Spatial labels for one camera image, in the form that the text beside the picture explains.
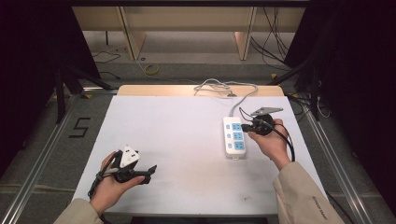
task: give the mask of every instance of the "power strip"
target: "power strip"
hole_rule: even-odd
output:
[[[225,151],[228,157],[239,160],[244,157],[247,150],[241,119],[238,117],[225,117],[223,119]]]

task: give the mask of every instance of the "white tabletop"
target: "white tabletop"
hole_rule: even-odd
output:
[[[114,96],[74,198],[87,193],[102,160],[129,145],[139,151],[137,171],[158,165],[148,185],[127,191],[107,212],[135,216],[268,216],[277,214],[275,165],[245,134],[247,155],[226,157],[223,117],[241,98],[210,96]],[[272,116],[284,120],[296,160],[324,193],[287,97],[248,97],[248,113],[282,107]],[[238,107],[233,115],[240,117]]]

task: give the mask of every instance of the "wooden desk leg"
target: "wooden desk leg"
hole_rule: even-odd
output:
[[[126,18],[124,7],[118,7],[117,12],[119,13],[120,21],[122,22],[122,31],[125,39],[127,40],[127,47],[131,60],[137,60],[143,43],[145,42],[146,32],[131,31],[131,26],[129,26],[128,19]]]
[[[248,46],[250,44],[250,36],[253,30],[254,20],[256,18],[256,7],[251,7],[247,15],[246,30],[242,32],[235,32],[236,45],[238,46],[239,58],[246,60],[248,57]]]

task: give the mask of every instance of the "beige sleeve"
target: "beige sleeve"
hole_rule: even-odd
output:
[[[300,163],[286,165],[274,187],[281,224],[344,223]]]
[[[91,204],[83,199],[71,202],[54,224],[103,224]]]

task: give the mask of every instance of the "hand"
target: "hand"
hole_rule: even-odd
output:
[[[288,137],[288,132],[283,127],[283,120],[274,119],[274,123],[279,124],[275,125],[275,129],[285,135],[285,137]],[[287,153],[287,143],[278,133],[272,131],[267,135],[262,136],[254,132],[249,132],[248,136],[259,145],[262,153],[274,162],[279,171],[290,163]]]
[[[112,152],[102,161],[101,169],[105,167],[107,162],[111,159],[111,157],[115,153],[116,152]],[[104,179],[96,187],[95,193],[91,198],[90,204],[96,210],[98,215],[101,216],[107,210],[107,208],[117,203],[117,201],[120,199],[120,197],[125,191],[140,184],[140,182],[142,182],[144,179],[145,177],[138,176],[129,180],[128,182],[119,183],[117,182],[116,179],[114,179],[112,175],[108,177],[104,177]]]

